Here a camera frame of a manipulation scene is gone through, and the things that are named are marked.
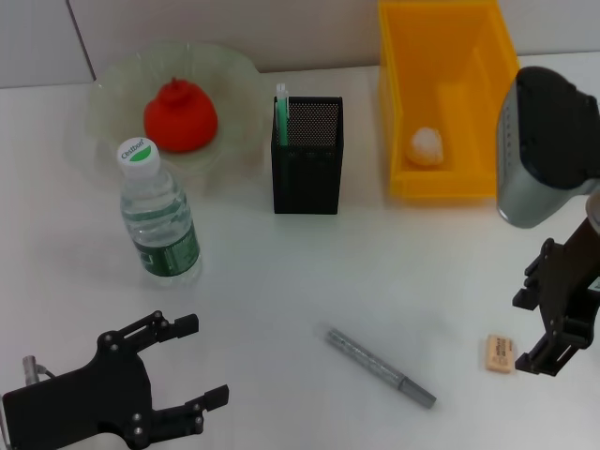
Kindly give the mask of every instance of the white bottle cap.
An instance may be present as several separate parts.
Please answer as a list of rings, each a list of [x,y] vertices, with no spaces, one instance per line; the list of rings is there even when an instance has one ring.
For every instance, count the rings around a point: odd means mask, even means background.
[[[119,146],[116,158],[126,178],[149,178],[160,169],[157,145],[148,138],[127,139]]]

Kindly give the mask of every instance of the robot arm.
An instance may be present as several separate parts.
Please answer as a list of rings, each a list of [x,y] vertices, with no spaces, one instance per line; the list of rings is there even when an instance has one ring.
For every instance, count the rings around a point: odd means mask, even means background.
[[[103,333],[87,366],[43,382],[31,357],[27,386],[2,396],[2,433],[9,450],[54,450],[99,433],[121,437],[131,449],[203,432],[203,411],[229,401],[221,386],[183,406],[152,409],[150,381],[138,352],[198,331],[189,315],[169,323],[160,311],[119,331]]]
[[[600,115],[596,99],[561,75],[522,69],[498,125],[498,209],[531,228],[571,197],[600,187]],[[525,270],[525,287],[513,306],[539,307],[546,329],[516,362],[519,370],[555,376],[578,350],[593,342],[600,307],[600,194],[588,217],[564,245],[548,239]]]

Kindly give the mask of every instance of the black mesh pen holder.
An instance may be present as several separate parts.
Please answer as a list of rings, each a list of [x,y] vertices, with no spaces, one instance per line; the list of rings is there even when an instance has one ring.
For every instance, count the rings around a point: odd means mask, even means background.
[[[271,164],[276,214],[337,214],[344,117],[341,97],[289,97],[288,145],[273,118]]]

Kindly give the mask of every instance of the pen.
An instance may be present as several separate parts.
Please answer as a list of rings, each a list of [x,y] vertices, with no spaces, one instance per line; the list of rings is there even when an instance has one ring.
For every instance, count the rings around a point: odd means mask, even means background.
[[[436,398],[428,391],[335,328],[327,332],[325,339],[373,375],[424,407],[429,409],[435,403]]]

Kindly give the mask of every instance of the table surface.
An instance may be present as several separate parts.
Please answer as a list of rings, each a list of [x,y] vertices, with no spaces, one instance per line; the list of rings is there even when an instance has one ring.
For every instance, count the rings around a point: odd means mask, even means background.
[[[521,62],[600,97],[600,53]],[[224,383],[231,401],[206,415],[202,436],[157,450],[597,448],[600,346],[557,378],[483,368],[487,334],[511,337],[517,354],[542,336],[539,313],[511,300],[544,240],[563,242],[581,222],[584,199],[528,231],[491,202],[390,202],[377,71],[264,75],[294,95],[344,97],[339,214],[274,215],[266,147],[263,164],[224,182],[187,183],[204,267],[195,287],[177,290],[144,280],[117,183],[80,170],[72,154],[93,147],[81,136],[88,86],[0,90],[0,392],[23,386],[24,355],[55,373],[81,367],[100,333],[161,309],[171,320],[196,313],[201,326],[142,354],[154,407]],[[328,323],[426,387],[434,408],[325,345],[316,330]],[[111,435],[75,447],[125,448]]]

